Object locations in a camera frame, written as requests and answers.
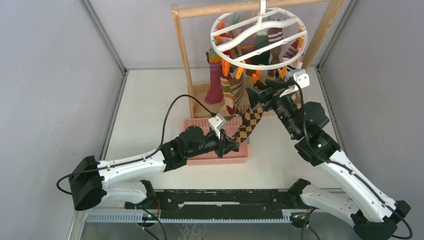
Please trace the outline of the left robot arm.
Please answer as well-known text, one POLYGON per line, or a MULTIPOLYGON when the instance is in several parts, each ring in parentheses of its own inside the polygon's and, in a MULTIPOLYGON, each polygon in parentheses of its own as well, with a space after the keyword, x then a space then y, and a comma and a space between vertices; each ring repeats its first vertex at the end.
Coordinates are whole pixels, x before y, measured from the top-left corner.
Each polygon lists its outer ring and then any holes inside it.
POLYGON ((68 178, 74 209, 85 211, 102 202, 128 202, 140 204, 145 209, 153 207, 156 192, 144 177, 181 168, 192 157, 210 152, 223 157, 239 148, 240 144, 224 130, 220 133, 220 137, 213 130, 204 134, 200 127, 190 126, 175 139, 144 154, 101 161, 94 156, 85 157, 68 178))

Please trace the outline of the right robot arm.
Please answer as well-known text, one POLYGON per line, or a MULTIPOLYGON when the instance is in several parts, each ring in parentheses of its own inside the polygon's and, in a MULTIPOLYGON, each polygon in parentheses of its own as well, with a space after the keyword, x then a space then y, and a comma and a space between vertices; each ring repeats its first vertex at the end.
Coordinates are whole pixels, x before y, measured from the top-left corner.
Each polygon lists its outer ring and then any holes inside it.
POLYGON ((247 87, 246 92, 253 109, 275 112, 291 139, 296 141, 297 153, 336 181, 347 198, 300 178, 289 189, 289 203, 295 208, 307 205, 323 210, 349 224, 363 240, 395 238, 398 224, 406 221, 410 205, 384 194, 354 166, 340 145, 324 131, 329 118, 320 103, 301 101, 300 107, 296 107, 285 95, 290 88, 298 87, 292 79, 270 80, 267 88, 247 87))

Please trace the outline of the brown yellow argyle sock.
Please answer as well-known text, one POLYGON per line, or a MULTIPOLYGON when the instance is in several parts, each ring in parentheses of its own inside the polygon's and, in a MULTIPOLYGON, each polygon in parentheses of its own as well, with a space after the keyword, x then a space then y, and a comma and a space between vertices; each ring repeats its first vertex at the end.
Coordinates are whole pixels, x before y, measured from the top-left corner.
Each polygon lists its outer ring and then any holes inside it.
POLYGON ((242 123, 238 127, 235 134, 231 137, 233 141, 241 144, 249 138, 249 136, 253 133, 254 129, 262 119, 262 116, 264 114, 264 107, 264 104, 261 104, 256 109, 252 109, 251 107, 249 107, 241 115, 242 123))

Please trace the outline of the beige striped sock red heel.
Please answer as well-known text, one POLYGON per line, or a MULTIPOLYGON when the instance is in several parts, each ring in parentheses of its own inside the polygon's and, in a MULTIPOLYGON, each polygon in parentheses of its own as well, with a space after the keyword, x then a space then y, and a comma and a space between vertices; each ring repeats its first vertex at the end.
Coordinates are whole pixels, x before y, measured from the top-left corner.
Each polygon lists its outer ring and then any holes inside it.
POLYGON ((231 120, 236 116, 234 94, 230 79, 231 77, 224 76, 223 74, 220 76, 224 105, 220 108, 219 113, 222 114, 227 120, 231 120))

